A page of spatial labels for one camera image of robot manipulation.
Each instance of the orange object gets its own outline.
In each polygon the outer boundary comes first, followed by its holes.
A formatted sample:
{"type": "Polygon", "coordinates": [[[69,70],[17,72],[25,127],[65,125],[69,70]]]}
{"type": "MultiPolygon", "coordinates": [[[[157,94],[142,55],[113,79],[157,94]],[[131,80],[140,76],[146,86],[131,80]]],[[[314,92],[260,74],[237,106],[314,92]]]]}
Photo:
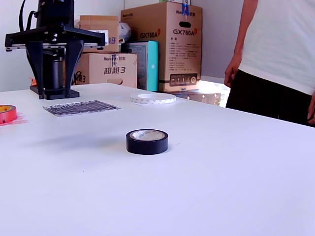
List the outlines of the orange object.
{"type": "Polygon", "coordinates": [[[31,79],[31,86],[36,87],[37,86],[37,82],[36,79],[30,78],[31,79]]]}
{"type": "Polygon", "coordinates": [[[0,105],[0,124],[9,123],[17,118],[15,106],[0,105]]]}

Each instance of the hand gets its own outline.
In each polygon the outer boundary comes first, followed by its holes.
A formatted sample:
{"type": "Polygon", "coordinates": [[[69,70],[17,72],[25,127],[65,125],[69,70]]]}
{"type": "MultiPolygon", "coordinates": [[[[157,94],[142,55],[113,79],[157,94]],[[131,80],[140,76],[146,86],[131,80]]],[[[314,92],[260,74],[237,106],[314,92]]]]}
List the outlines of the hand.
{"type": "Polygon", "coordinates": [[[309,107],[309,114],[307,116],[307,120],[309,124],[315,124],[314,111],[315,111],[315,94],[312,96],[311,104],[309,107]]]}
{"type": "Polygon", "coordinates": [[[224,84],[229,88],[232,87],[232,82],[235,78],[236,72],[238,71],[238,67],[241,64],[241,61],[242,61],[241,55],[234,55],[232,61],[230,62],[230,65],[228,65],[225,71],[224,84]]]}

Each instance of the black pants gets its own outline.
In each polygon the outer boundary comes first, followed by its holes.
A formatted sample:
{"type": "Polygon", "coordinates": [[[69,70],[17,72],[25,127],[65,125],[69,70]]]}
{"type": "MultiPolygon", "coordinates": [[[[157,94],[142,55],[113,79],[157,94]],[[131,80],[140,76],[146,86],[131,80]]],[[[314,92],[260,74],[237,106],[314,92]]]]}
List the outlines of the black pants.
{"type": "Polygon", "coordinates": [[[312,96],[238,71],[227,108],[308,125],[312,96]]]}

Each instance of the white wall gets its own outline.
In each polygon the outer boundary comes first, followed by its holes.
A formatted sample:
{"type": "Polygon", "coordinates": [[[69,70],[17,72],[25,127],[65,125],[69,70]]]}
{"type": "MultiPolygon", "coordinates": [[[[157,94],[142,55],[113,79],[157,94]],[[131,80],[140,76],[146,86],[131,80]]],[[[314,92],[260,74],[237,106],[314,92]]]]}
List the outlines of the white wall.
{"type": "MultiPolygon", "coordinates": [[[[19,12],[23,0],[2,0],[0,7],[0,92],[28,89],[33,77],[25,50],[6,52],[5,35],[19,31],[19,12]]],[[[124,8],[125,0],[75,0],[75,16],[79,15],[118,15],[124,8]]],[[[24,27],[29,12],[37,10],[38,0],[26,0],[24,8],[24,27]]]]}
{"type": "Polygon", "coordinates": [[[193,5],[203,8],[203,76],[224,78],[226,67],[233,56],[243,2],[193,0],[193,5]]]}
{"type": "Polygon", "coordinates": [[[159,0],[126,0],[125,9],[158,3],[159,0]]]}

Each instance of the cable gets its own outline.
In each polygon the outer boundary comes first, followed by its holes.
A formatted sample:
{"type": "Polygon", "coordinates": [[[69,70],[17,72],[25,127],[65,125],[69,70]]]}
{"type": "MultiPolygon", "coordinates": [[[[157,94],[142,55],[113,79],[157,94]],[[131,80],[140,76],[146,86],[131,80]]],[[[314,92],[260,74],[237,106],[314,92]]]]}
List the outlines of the cable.
{"type": "Polygon", "coordinates": [[[26,26],[26,30],[30,30],[31,29],[31,24],[32,24],[32,17],[33,15],[36,17],[37,12],[36,11],[31,11],[29,14],[29,19],[28,19],[28,25],[26,26]]]}
{"type": "Polygon", "coordinates": [[[21,10],[20,10],[20,18],[19,18],[19,26],[20,26],[20,32],[24,31],[24,25],[23,25],[23,9],[24,9],[25,0],[23,0],[21,10]]]}

